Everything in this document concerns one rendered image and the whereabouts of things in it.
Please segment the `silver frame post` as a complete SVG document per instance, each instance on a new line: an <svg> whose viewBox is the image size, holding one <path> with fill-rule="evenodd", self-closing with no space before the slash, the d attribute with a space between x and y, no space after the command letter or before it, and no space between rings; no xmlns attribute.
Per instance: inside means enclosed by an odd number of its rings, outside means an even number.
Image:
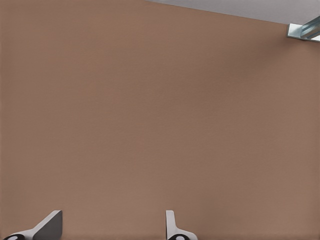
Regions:
<svg viewBox="0 0 320 240"><path fill-rule="evenodd" d="M320 15L303 25L290 23L286 36L304 41L320 42Z"/></svg>

